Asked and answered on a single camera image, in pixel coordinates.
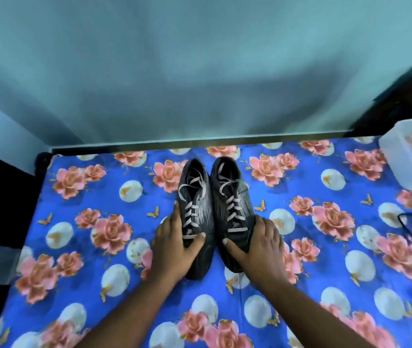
sneaker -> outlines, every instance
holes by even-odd
[[[255,224],[248,186],[241,179],[240,169],[234,159],[220,157],[214,162],[211,187],[219,253],[230,271],[243,272],[222,243],[224,238],[228,238],[247,253]]]
[[[188,248],[198,233],[206,234],[204,246],[185,275],[189,280],[201,280],[211,266],[216,241],[209,175],[198,159],[188,161],[183,168],[177,201],[182,220],[183,246]]]

blue tablecloth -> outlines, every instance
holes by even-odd
[[[0,345],[71,348],[149,276],[150,241],[172,212],[185,161],[197,157],[210,170],[216,157],[232,156],[255,212],[284,235],[290,281],[377,347],[412,348],[412,245],[396,219],[412,212],[412,192],[377,148],[364,137],[55,156]],[[216,252],[202,281],[176,286],[143,347],[253,345],[301,346]]]

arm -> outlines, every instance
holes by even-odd
[[[187,273],[205,242],[198,234],[183,247],[179,205],[158,227],[148,279],[91,330],[76,348],[139,348],[176,283]]]
[[[256,216],[248,253],[240,250],[231,240],[224,241],[250,281],[271,302],[305,348],[374,348],[288,282],[282,261],[284,242],[272,221]]]

shoelace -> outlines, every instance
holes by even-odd
[[[229,178],[226,178],[221,175],[222,168],[224,167],[224,162],[219,166],[218,170],[218,178],[220,180],[226,180],[226,182],[223,182],[222,185],[219,188],[219,193],[221,193],[223,196],[226,196],[224,193],[222,193],[222,190],[224,189],[225,186],[234,183],[234,182],[239,182],[239,180],[231,180]],[[238,206],[238,203],[240,202],[240,194],[237,193],[237,197],[234,198],[233,195],[226,200],[226,205],[227,205],[227,211],[229,212],[229,216],[227,217],[227,222],[230,222],[232,220],[232,228],[229,228],[227,231],[228,232],[244,232],[248,230],[248,227],[240,227],[241,223],[236,222],[233,219],[236,218],[238,220],[245,221],[246,219],[238,215],[235,210],[242,210],[243,208],[241,206]]]
[[[201,185],[201,197],[199,198],[200,200],[203,199],[205,197],[205,191],[206,191],[206,183],[204,183],[203,181],[203,177],[200,175],[199,177],[193,178],[190,183],[188,184],[181,184],[179,186],[179,198],[182,201],[186,202],[186,199],[182,196],[182,194],[180,194],[180,189],[182,187],[191,187],[191,185],[195,182],[199,182],[199,184]],[[187,213],[185,214],[185,223],[183,224],[183,227],[187,227],[188,225],[192,225],[193,227],[199,227],[199,225],[193,221],[192,216],[198,217],[197,213],[193,213],[193,210],[197,210],[198,209],[198,205],[197,204],[193,204],[192,201],[190,201],[186,206],[185,206],[185,211],[187,211]],[[193,229],[188,229],[186,231],[186,235],[182,236],[183,239],[193,239],[195,238],[196,234],[193,234]]]

forearm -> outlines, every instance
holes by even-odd
[[[263,294],[305,348],[374,348],[288,282],[269,283]]]
[[[174,284],[148,278],[90,331],[76,348],[139,348]]]

